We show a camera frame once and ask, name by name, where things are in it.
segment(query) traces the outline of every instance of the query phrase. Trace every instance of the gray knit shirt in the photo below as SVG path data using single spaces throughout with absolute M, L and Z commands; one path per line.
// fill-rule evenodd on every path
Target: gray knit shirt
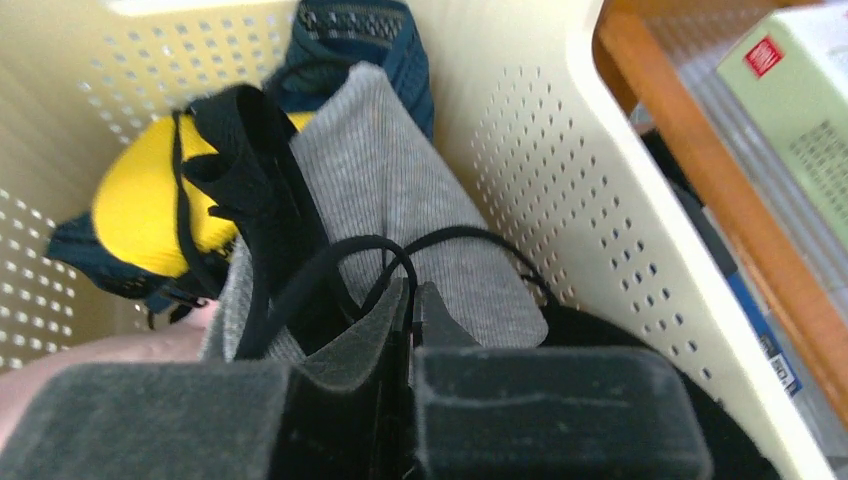
M 443 227 L 486 227 L 376 66 L 352 68 L 291 147 L 331 242 L 375 234 L 404 246 Z M 507 255 L 482 240 L 457 239 L 412 260 L 419 281 L 436 284 L 448 311 L 481 345 L 535 347 L 547 335 L 547 324 Z M 365 252 L 342 263 L 342 278 L 358 302 L 382 272 L 383 258 L 379 251 Z M 402 275 L 402 268 L 395 271 Z M 250 252 L 239 239 L 202 358 L 232 360 L 252 286 Z M 305 358 L 288 330 L 268 357 Z

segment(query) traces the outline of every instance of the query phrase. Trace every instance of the cream plastic basket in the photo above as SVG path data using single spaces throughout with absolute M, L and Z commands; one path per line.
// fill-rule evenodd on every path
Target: cream plastic basket
M 602 0 L 416 0 L 436 144 L 492 228 L 562 299 L 643 337 L 787 479 L 832 478 L 747 320 L 600 80 Z M 138 306 L 42 258 L 55 222 L 151 118 L 257 83 L 292 0 L 0 3 L 0 366 L 145 328 Z

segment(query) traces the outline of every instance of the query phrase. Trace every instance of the black elastic strap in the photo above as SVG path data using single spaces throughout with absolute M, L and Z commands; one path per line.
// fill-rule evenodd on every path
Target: black elastic strap
M 488 230 L 473 227 L 468 225 L 458 225 L 453 227 L 446 227 L 436 230 L 434 232 L 428 233 L 423 237 L 415 240 L 404 248 L 404 251 L 408 256 L 412 256 L 415 253 L 433 246 L 442 242 L 446 242 L 448 240 L 455 240 L 461 238 L 477 238 L 480 240 L 485 240 L 487 242 L 493 243 L 513 255 L 524 265 L 527 270 L 530 271 L 529 275 L 522 275 L 522 279 L 533 283 L 538 286 L 542 293 L 545 295 L 546 300 L 550 304 L 557 304 L 556 295 L 554 295 L 553 291 L 551 291 L 550 286 L 548 286 L 542 274 L 539 273 L 539 270 L 536 268 L 536 265 L 527 258 L 520 250 L 518 250 L 515 245 L 508 242 L 506 239 L 501 237 L 496 233 L 492 233 Z M 380 300 L 380 295 L 383 290 L 389 285 L 389 281 L 391 281 L 392 273 L 394 273 L 395 269 L 398 267 L 399 258 L 395 258 L 392 262 L 383 270 L 383 273 L 374 283 L 374 287 L 371 288 L 371 291 L 368 292 L 368 295 L 365 297 L 365 301 L 362 304 L 362 310 L 364 312 L 371 311 L 374 308 L 374 305 L 377 304 L 377 301 Z
M 206 290 L 206 295 L 209 298 L 215 298 L 218 296 L 218 292 L 221 291 L 221 286 L 206 268 L 206 263 L 203 261 L 203 256 L 197 249 L 191 233 L 191 204 L 183 187 L 183 142 L 180 135 L 180 112 L 172 112 L 171 118 L 174 120 L 171 168 L 177 184 L 177 242 L 183 258 L 185 258 L 188 264 L 189 271 L 197 278 L 203 289 Z
M 366 235 L 338 241 L 312 257 L 300 271 L 292 277 L 280 294 L 271 301 L 267 319 L 249 321 L 238 348 L 236 360 L 258 360 L 262 358 L 277 338 L 280 331 L 310 301 L 312 294 L 328 275 L 338 272 L 339 263 L 350 255 L 368 250 L 390 250 L 397 256 L 398 263 L 406 270 L 409 282 L 409 304 L 407 321 L 412 318 L 412 299 L 418 287 L 418 276 L 409 255 L 397 243 L 378 235 Z

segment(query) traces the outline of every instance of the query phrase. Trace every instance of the navy mesh garment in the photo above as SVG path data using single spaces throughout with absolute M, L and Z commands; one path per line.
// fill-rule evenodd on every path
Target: navy mesh garment
M 46 256 L 78 269 L 98 288 L 134 300 L 146 298 L 169 280 L 113 257 L 97 239 L 89 212 L 56 227 Z
M 338 90 L 348 66 L 379 65 L 415 120 L 433 139 L 430 66 L 409 7 L 392 0 L 302 0 L 282 67 L 265 89 L 284 111 L 317 110 Z

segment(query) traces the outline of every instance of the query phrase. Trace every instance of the green book cover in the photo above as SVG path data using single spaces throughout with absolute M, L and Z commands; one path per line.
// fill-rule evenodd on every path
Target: green book cover
M 848 249 L 846 8 L 771 14 L 733 47 L 718 75 Z

